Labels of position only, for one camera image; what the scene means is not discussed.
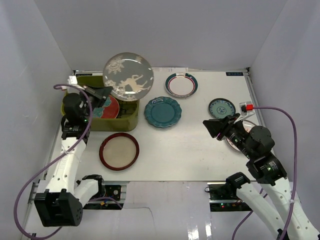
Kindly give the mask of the red and teal floral plate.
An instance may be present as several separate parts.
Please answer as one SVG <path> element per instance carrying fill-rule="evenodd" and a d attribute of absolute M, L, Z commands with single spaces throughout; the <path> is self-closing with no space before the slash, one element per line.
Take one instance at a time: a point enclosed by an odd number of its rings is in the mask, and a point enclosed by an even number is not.
<path fill-rule="evenodd" d="M 120 111 L 120 105 L 116 98 L 109 95 L 102 107 L 96 107 L 93 110 L 94 118 L 115 119 Z"/>

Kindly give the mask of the grey deer pattern plate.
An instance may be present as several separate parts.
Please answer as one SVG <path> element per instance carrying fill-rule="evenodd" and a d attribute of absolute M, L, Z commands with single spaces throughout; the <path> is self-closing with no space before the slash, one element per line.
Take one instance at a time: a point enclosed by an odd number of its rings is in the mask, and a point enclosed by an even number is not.
<path fill-rule="evenodd" d="M 103 84 L 112 87 L 113 97 L 126 102 L 144 98 L 154 83 L 154 72 L 142 56 L 123 52 L 106 63 L 102 73 Z"/>

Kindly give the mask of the beige plate with red rim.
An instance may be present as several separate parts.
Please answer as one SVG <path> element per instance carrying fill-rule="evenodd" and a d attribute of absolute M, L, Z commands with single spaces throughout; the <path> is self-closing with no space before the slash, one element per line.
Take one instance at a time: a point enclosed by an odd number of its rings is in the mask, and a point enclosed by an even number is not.
<path fill-rule="evenodd" d="M 108 136 L 99 147 L 100 162 L 112 171 L 131 167 L 140 154 L 138 141 L 130 134 L 118 132 Z"/>

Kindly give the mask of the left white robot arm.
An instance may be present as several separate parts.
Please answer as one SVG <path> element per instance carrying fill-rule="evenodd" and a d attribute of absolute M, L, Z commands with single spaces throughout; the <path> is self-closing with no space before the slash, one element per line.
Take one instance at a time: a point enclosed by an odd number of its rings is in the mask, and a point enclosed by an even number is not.
<path fill-rule="evenodd" d="M 44 192 L 34 198 L 44 227 L 78 226 L 83 207 L 92 198 L 99 200 L 105 196 L 101 175 L 87 175 L 76 181 L 76 174 L 90 136 L 93 110 L 104 105 L 112 89 L 84 85 L 78 93 L 67 93 L 62 100 L 61 158 Z"/>

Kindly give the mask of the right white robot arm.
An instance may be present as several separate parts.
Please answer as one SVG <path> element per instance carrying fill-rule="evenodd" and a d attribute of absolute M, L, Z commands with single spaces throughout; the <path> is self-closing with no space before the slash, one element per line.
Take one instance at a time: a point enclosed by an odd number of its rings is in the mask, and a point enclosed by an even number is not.
<path fill-rule="evenodd" d="M 248 171 L 272 203 L 255 190 L 242 172 L 226 179 L 223 186 L 226 195 L 243 200 L 276 240 L 318 240 L 320 232 L 304 213 L 284 167 L 271 152 L 275 142 L 270 131 L 260 125 L 246 131 L 239 117 L 237 113 L 223 119 L 204 120 L 203 125 L 212 138 L 229 140 L 248 159 Z"/>

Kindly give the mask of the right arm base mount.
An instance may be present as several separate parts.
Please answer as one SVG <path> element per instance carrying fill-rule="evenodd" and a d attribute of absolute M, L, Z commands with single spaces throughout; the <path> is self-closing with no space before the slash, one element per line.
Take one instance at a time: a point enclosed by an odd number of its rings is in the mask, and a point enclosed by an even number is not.
<path fill-rule="evenodd" d="M 223 182 L 208 184 L 204 191 L 208 194 L 212 213 L 251 211 L 251 208 L 244 201 L 229 193 Z"/>

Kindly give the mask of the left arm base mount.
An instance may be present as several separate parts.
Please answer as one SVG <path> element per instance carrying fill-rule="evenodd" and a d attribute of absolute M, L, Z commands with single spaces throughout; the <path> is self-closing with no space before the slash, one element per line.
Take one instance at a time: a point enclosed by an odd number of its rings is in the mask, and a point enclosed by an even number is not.
<path fill-rule="evenodd" d="M 103 185 L 102 197 L 114 199 L 117 203 L 110 199 L 102 199 L 98 201 L 91 201 L 87 203 L 83 208 L 85 210 L 121 210 L 123 203 L 121 203 L 121 185 Z"/>

